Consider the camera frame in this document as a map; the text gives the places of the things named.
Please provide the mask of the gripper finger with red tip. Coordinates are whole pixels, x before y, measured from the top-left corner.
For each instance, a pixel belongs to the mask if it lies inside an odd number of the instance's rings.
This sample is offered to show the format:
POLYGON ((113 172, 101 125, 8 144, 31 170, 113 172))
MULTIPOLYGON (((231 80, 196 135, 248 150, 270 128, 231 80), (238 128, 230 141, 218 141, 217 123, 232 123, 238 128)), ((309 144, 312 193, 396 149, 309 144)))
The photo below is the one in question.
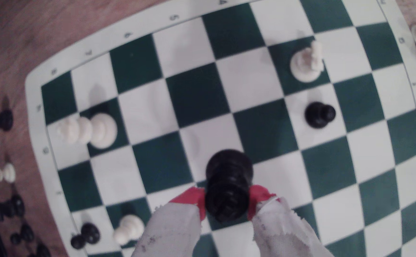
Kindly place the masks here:
POLYGON ((261 257, 332 257, 309 223, 300 218, 285 197, 263 186, 251 186, 248 220, 261 257))
POLYGON ((154 211, 132 257, 191 257, 205 217, 205 190, 189 188, 154 211))

